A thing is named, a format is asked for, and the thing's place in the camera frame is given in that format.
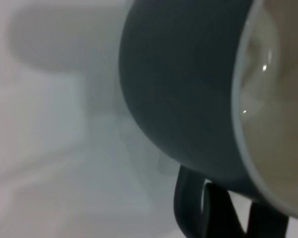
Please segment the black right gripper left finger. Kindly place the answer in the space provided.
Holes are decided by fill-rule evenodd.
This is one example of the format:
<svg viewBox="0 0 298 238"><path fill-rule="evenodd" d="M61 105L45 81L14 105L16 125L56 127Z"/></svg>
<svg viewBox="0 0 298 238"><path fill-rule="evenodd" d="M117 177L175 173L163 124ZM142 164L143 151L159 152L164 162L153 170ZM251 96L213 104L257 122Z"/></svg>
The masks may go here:
<svg viewBox="0 0 298 238"><path fill-rule="evenodd" d="M228 191L208 183L204 190L204 237L205 238L244 238Z"/></svg>

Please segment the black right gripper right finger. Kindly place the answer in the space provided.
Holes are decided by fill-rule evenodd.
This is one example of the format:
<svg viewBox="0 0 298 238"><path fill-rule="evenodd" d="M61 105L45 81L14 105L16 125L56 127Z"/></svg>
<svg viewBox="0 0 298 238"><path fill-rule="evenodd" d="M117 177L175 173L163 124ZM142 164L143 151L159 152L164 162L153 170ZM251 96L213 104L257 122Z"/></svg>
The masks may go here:
<svg viewBox="0 0 298 238"><path fill-rule="evenodd" d="M289 218L265 204L253 202L250 207L248 238L285 238Z"/></svg>

